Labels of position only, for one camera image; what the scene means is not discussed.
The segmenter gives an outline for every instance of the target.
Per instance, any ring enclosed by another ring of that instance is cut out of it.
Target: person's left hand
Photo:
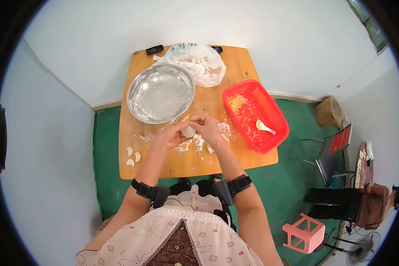
[[[168,150],[171,150],[177,145],[192,139],[191,137],[182,135],[181,130],[187,127],[188,124],[189,121],[167,125],[158,133],[156,141],[163,143]]]

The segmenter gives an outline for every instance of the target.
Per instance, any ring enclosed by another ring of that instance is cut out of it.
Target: wooden table
[[[175,122],[198,115],[202,111],[207,111],[219,123],[226,123],[229,126],[230,133],[228,131],[224,132],[225,136],[229,141],[230,148],[245,169],[277,163],[277,149],[265,155],[260,155],[247,146],[223,106],[222,92],[226,88],[243,80],[254,79],[259,81],[259,77],[247,49],[230,46],[222,46],[222,48],[223,53],[220,55],[226,65],[226,74],[222,82],[212,88],[196,86],[195,97],[191,106]],[[168,49],[169,46],[155,55],[162,57]],[[128,68],[122,96],[118,140],[119,172],[122,179],[133,179],[143,162],[141,159],[133,167],[126,165],[126,161],[129,159],[126,148],[133,148],[133,155],[130,157],[133,160],[135,152],[139,152],[142,157],[145,157],[157,132],[168,124],[149,125],[140,122],[132,116],[126,103],[127,90],[130,83],[140,72],[155,62],[152,57],[153,55],[146,55],[144,50],[136,51],[131,57]],[[169,152],[160,178],[181,178],[221,172],[216,154],[210,154],[205,143],[200,151],[200,145],[192,141],[189,146],[184,145],[183,148],[179,147],[178,150],[173,149]]]
[[[371,183],[374,178],[373,166],[368,166],[366,158],[360,157],[360,152],[364,152],[366,156],[366,142],[362,142],[359,146],[358,156],[356,158],[354,188],[362,189],[366,184]]]

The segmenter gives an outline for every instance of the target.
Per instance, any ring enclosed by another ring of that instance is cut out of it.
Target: white spoon
[[[272,129],[268,128],[267,126],[265,126],[265,124],[263,124],[263,122],[260,121],[260,120],[257,120],[256,127],[259,130],[265,130],[265,131],[271,132],[273,135],[277,134],[274,130],[272,130]]]

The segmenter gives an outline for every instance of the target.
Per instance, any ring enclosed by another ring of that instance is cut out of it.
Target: window
[[[380,29],[380,26],[372,17],[370,17],[367,10],[361,5],[361,3],[359,3],[358,0],[347,0],[347,2],[367,29],[369,37],[374,44],[375,50],[377,52],[381,51],[384,47],[386,47],[387,41],[383,31]]]

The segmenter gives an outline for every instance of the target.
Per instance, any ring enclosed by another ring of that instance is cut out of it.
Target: red plastic container
[[[247,103],[238,109],[238,114],[229,106],[228,97],[242,95]],[[266,154],[276,148],[288,136],[288,124],[281,110],[269,93],[256,80],[245,80],[225,89],[223,103],[235,126],[250,149]],[[276,131],[276,135],[258,130],[256,121],[261,120],[267,127]]]

